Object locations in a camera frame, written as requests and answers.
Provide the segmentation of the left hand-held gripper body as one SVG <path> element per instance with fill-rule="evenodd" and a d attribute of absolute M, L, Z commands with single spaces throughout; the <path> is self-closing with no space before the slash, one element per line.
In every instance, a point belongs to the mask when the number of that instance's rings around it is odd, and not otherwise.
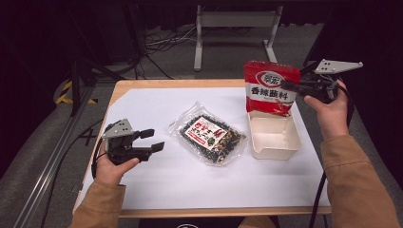
<path fill-rule="evenodd" d="M 150 153 L 150 147 L 134 147 L 133 142 L 135 130 L 132 128 L 128 119 L 119 120 L 107 126 L 102 139 L 106 142 L 106 153 L 108 158 L 119 165 L 131 159 L 137 158 L 141 162 L 147 162 Z"/>

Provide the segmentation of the aluminium floor rail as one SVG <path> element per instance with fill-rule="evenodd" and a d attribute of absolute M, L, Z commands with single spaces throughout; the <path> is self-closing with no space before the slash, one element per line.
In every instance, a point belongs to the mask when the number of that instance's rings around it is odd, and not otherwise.
<path fill-rule="evenodd" d="M 67 124 L 59 141 L 56 143 L 52 153 L 50 154 L 47 164 L 39 175 L 39 178 L 37 179 L 37 182 L 35 183 L 28 200 L 26 201 L 18 219 L 14 222 L 12 228 L 28 227 L 30 220 L 36 212 L 40 201 L 50 185 L 50 182 L 55 176 L 57 166 L 62 161 L 63 154 L 67 151 L 67 141 L 69 140 L 74 127 L 78 123 L 93 90 L 94 86 L 85 87 L 83 89 L 82 97 L 77 103 L 74 103 L 72 116 L 67 119 Z"/>

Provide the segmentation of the clear dried seaweed packet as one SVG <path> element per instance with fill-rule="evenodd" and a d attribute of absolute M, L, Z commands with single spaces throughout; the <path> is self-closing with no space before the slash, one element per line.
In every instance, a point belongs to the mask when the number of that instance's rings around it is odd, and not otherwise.
<path fill-rule="evenodd" d="M 195 102 L 168 128 L 168 134 L 189 148 L 201 162 L 225 166 L 244 151 L 247 136 Z"/>

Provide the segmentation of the white metal stand frame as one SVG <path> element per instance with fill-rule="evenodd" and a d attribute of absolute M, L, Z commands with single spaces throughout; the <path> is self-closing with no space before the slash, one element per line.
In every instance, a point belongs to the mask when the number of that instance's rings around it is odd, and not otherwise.
<path fill-rule="evenodd" d="M 196 49 L 194 70 L 202 70 L 202 29 L 203 28 L 269 28 L 268 38 L 262 41 L 268 60 L 275 62 L 277 57 L 273 50 L 283 6 L 267 11 L 205 11 L 197 7 Z"/>

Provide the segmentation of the red seasoning packet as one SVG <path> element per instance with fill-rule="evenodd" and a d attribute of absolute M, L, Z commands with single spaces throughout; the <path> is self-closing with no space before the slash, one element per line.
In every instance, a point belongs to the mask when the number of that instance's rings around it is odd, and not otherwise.
<path fill-rule="evenodd" d="M 281 87 L 282 82 L 298 84 L 300 72 L 293 66 L 266 61 L 243 64 L 246 111 L 258 111 L 287 117 L 297 96 Z"/>

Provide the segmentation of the person's right hand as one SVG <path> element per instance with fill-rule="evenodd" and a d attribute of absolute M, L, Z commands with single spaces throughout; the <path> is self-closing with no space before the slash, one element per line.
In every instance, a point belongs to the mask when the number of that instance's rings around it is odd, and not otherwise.
<path fill-rule="evenodd" d="M 304 102 L 317 113 L 317 121 L 324 140 L 349 134 L 347 125 L 348 97 L 343 91 L 345 85 L 341 81 L 337 82 L 339 84 L 337 98 L 329 104 L 309 95 L 304 97 Z"/>

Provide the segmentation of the person's left hand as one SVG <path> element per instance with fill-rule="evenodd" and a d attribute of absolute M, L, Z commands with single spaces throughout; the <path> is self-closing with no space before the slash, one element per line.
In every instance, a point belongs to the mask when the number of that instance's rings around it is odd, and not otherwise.
<path fill-rule="evenodd" d="M 101 151 L 96 163 L 95 179 L 106 184 L 117 186 L 125 173 L 137 166 L 140 161 L 137 158 L 115 165 L 109 160 L 104 151 Z"/>

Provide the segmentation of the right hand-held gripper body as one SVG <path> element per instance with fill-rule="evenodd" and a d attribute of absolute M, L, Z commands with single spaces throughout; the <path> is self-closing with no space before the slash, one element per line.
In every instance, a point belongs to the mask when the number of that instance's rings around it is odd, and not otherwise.
<path fill-rule="evenodd" d="M 362 62 L 342 62 L 322 59 L 312 72 L 301 75 L 299 85 L 304 89 L 297 93 L 301 96 L 312 96 L 325 104 L 329 104 L 337 98 L 339 74 L 342 72 L 359 69 Z"/>

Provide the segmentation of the yellow black hazard tape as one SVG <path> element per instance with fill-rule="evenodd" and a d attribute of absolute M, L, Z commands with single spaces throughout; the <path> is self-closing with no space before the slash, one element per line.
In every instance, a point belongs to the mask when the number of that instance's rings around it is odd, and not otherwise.
<path fill-rule="evenodd" d="M 67 80 L 65 85 L 63 86 L 60 95 L 56 99 L 56 104 L 73 104 L 73 99 L 67 97 L 68 91 L 72 88 L 72 81 Z"/>

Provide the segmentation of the white table sheet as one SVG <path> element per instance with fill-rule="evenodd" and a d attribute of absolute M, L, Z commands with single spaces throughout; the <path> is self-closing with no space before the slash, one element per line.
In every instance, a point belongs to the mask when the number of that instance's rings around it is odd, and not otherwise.
<path fill-rule="evenodd" d="M 322 167 L 298 107 L 295 117 L 302 147 L 287 161 L 257 160 L 250 147 L 224 167 L 199 161 L 189 148 L 168 134 L 168 127 L 195 102 L 236 127 L 249 131 L 242 87 L 130 89 L 107 111 L 106 122 L 128 119 L 136 130 L 152 128 L 151 138 L 135 145 L 164 142 L 123 176 L 126 210 L 284 208 L 328 206 L 319 192 Z"/>

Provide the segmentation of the black metal stand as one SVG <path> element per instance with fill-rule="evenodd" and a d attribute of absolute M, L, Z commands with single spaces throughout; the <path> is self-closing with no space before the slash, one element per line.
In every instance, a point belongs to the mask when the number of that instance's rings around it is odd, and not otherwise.
<path fill-rule="evenodd" d="M 315 61 L 315 62 L 311 63 L 310 65 L 301 69 L 299 72 L 301 75 L 312 73 L 317 68 L 318 65 L 319 65 L 319 61 Z"/>
<path fill-rule="evenodd" d="M 90 88 L 93 88 L 96 85 L 95 73 L 92 71 L 93 68 L 115 81 L 121 81 L 124 79 L 124 77 L 118 75 L 117 73 L 107 69 L 104 66 L 98 65 L 87 58 L 81 57 L 74 60 L 71 65 L 70 76 L 72 82 L 73 101 L 73 108 L 70 114 L 71 117 L 74 117 L 78 113 L 80 107 L 85 102 L 85 100 L 81 98 L 80 83 L 83 82 L 85 87 Z"/>

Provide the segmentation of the cream divided plastic box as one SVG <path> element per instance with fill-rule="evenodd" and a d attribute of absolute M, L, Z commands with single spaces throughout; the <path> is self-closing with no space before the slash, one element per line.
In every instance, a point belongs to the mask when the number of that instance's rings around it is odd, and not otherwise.
<path fill-rule="evenodd" d="M 260 160 L 287 161 L 301 148 L 294 118 L 251 111 L 248 113 L 253 156 Z"/>

